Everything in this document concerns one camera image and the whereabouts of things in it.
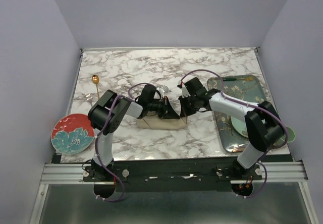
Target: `marble surface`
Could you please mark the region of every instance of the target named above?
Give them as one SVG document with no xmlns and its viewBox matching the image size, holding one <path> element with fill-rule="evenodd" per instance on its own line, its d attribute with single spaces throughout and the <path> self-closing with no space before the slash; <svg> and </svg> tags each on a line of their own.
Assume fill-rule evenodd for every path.
<svg viewBox="0 0 323 224">
<path fill-rule="evenodd" d="M 96 88 L 91 81 L 93 74 L 99 75 L 99 91 L 108 89 L 127 96 L 132 85 L 146 82 L 167 85 L 167 96 L 179 113 L 177 100 L 181 90 L 179 79 L 195 69 L 208 69 L 221 76 L 253 74 L 261 82 L 268 98 L 265 84 L 255 53 L 251 48 L 201 48 L 201 49 L 145 49 L 84 52 L 77 80 L 71 113 L 86 114 L 91 105 L 85 100 L 89 91 L 97 101 Z M 194 73 L 206 85 L 211 74 Z M 141 92 L 139 86 L 133 95 Z M 169 159 L 193 157 L 233 156 L 221 146 L 213 113 L 199 113 L 188 118 L 188 126 L 180 130 L 139 129 L 136 119 L 125 116 L 114 133 L 113 156 L 115 160 Z M 270 154 L 289 153 L 288 147 L 273 150 Z M 83 152 L 62 155 L 61 162 L 83 162 L 94 155 L 93 143 Z"/>
</svg>

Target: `green tray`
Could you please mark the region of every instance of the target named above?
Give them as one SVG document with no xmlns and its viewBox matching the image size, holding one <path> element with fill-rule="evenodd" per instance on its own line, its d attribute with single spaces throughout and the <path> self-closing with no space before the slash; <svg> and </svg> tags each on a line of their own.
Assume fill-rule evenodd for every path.
<svg viewBox="0 0 323 224">
<path fill-rule="evenodd" d="M 250 102 L 261 103 L 267 100 L 259 80 L 254 75 L 240 75 L 224 77 L 225 94 Z M 221 81 L 218 78 L 210 78 L 207 81 L 208 89 L 221 89 Z M 221 112 L 214 112 L 220 139 L 223 148 L 227 152 L 241 152 L 249 143 L 248 138 L 241 136 L 233 128 L 231 116 Z"/>
</svg>

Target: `spoon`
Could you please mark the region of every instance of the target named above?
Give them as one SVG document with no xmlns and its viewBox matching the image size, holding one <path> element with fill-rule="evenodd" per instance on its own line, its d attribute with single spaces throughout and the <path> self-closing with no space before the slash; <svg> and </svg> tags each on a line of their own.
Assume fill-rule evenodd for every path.
<svg viewBox="0 0 323 224">
<path fill-rule="evenodd" d="M 99 88 L 97 87 L 97 85 L 99 84 L 99 76 L 97 76 L 96 74 L 94 74 L 92 76 L 92 82 L 96 85 L 97 98 L 100 99 Z"/>
</svg>

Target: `gray wall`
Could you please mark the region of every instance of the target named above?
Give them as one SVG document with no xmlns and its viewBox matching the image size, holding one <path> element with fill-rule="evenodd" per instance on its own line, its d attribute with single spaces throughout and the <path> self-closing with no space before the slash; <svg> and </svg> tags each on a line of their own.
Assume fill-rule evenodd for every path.
<svg viewBox="0 0 323 224">
<path fill-rule="evenodd" d="M 0 0 L 0 223 L 29 223 L 79 47 L 54 0 Z"/>
<path fill-rule="evenodd" d="M 56 0 L 81 47 L 259 46 L 287 0 Z"/>
<path fill-rule="evenodd" d="M 280 116 L 296 131 L 290 149 L 304 161 L 323 222 L 323 0 L 288 0 L 260 49 Z"/>
</svg>

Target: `fork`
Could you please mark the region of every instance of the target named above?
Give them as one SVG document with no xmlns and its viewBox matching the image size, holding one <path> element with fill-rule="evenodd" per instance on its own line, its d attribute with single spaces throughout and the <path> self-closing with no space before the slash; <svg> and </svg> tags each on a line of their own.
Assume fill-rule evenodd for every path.
<svg viewBox="0 0 323 224">
<path fill-rule="evenodd" d="M 92 98 L 92 96 L 91 96 L 91 94 L 90 94 L 90 92 L 89 92 L 89 91 L 87 91 L 87 92 L 85 93 L 85 98 L 86 98 L 86 101 L 87 101 L 87 102 L 89 102 L 89 103 L 91 104 L 91 106 L 93 106 L 93 105 L 92 105 L 93 98 Z"/>
</svg>

